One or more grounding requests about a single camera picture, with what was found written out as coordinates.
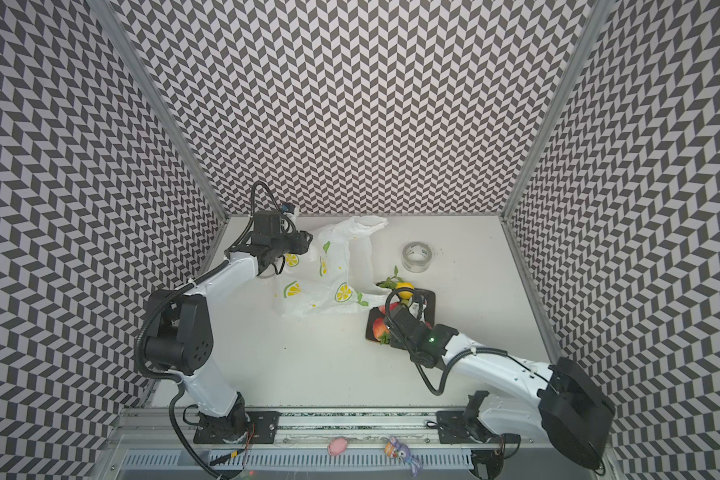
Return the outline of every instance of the white tabletop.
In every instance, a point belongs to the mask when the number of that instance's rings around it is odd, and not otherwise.
[[[299,217],[301,230],[343,217]],[[214,263],[247,218],[232,218]],[[517,357],[548,362],[518,272],[497,216],[390,216],[372,235],[378,280],[400,267],[406,280],[437,295],[435,320]],[[411,274],[400,261],[403,245],[428,243],[429,269]],[[229,316],[213,318],[213,357],[249,406],[463,406],[485,389],[479,381],[450,375],[445,393],[433,396],[408,354],[365,339],[367,313],[297,318],[272,306],[273,279],[256,279],[228,299]],[[440,370],[427,370],[434,385]],[[153,406],[175,394],[162,382]],[[185,396],[182,404],[192,403]]]

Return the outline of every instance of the yellow lemon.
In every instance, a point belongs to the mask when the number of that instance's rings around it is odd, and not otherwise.
[[[336,290],[336,301],[346,302],[350,296],[352,296],[352,289],[349,288],[349,285],[346,283],[342,283],[338,290]]]
[[[301,293],[302,288],[298,285],[298,282],[291,282],[288,284],[285,290],[282,291],[282,294],[285,298],[288,298],[289,296],[294,296],[297,293]]]
[[[405,288],[405,287],[407,287],[407,288],[413,288],[413,285],[412,285],[411,283],[408,283],[408,282],[401,282],[401,283],[398,283],[397,285],[394,286],[394,288]],[[411,293],[411,292],[400,292],[400,293],[398,293],[398,296],[399,296],[400,298],[402,298],[403,300],[408,300],[409,298],[411,298],[411,297],[413,296],[413,293]]]
[[[286,263],[288,264],[288,266],[298,265],[298,255],[286,254]]]

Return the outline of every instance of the purple plush toy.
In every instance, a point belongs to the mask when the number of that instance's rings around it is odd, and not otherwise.
[[[395,437],[389,437],[389,443],[384,447],[384,453],[390,458],[400,458],[403,463],[411,466],[411,475],[418,475],[422,469],[422,462],[411,454],[411,449],[404,443],[400,443]]]

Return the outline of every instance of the patterned wall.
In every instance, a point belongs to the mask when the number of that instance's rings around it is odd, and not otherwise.
[[[504,205],[591,0],[113,0],[231,212]]]
[[[0,2],[0,478],[86,473],[217,228],[87,6]]]
[[[618,4],[513,225],[625,472],[720,478],[720,2]]]

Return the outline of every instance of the fruit tray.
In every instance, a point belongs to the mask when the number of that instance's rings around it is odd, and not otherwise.
[[[430,326],[434,326],[434,308],[436,304],[434,292],[423,288],[417,288],[416,290],[422,292],[422,294],[424,295],[424,301],[427,303],[427,308],[424,309],[424,321],[429,323]],[[368,312],[368,322],[367,325],[365,325],[366,340],[378,343],[378,340],[376,340],[373,336],[373,323],[376,321],[376,319],[382,317],[384,317],[384,315],[378,309],[378,307],[374,307],[371,309],[370,312]],[[395,338],[390,339],[389,345],[392,348],[404,350],[403,344],[397,341]]]

